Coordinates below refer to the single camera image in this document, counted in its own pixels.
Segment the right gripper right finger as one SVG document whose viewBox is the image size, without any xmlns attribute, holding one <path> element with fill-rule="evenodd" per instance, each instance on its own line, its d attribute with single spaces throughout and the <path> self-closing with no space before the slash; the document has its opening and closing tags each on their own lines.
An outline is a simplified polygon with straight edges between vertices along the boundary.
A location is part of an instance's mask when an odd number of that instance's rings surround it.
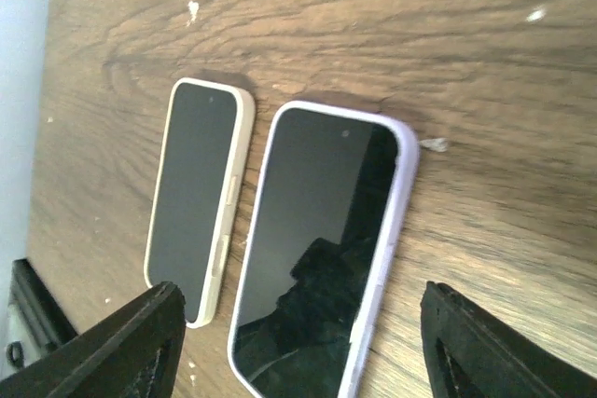
<svg viewBox="0 0 597 398">
<path fill-rule="evenodd" d="M 594 397 L 596 378 L 543 350 L 448 284 L 421 302 L 423 356 L 435 397 Z"/>
</svg>

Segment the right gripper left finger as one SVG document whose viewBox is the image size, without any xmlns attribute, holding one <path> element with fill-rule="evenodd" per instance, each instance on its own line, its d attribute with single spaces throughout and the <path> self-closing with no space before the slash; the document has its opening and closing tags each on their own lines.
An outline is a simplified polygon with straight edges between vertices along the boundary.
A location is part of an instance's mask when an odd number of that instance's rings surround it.
<svg viewBox="0 0 597 398">
<path fill-rule="evenodd" d="M 186 331 L 180 289 L 162 282 L 1 382 L 3 397 L 170 397 Z"/>
</svg>

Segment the beige phone case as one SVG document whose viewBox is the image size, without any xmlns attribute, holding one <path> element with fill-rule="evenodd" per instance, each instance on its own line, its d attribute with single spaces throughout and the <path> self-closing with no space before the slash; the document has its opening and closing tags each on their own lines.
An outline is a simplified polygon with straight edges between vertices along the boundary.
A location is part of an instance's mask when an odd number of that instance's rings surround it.
<svg viewBox="0 0 597 398">
<path fill-rule="evenodd" d="M 180 288 L 189 328 L 215 316 L 255 117 L 244 89 L 183 77 L 171 91 L 144 277 Z"/>
</svg>

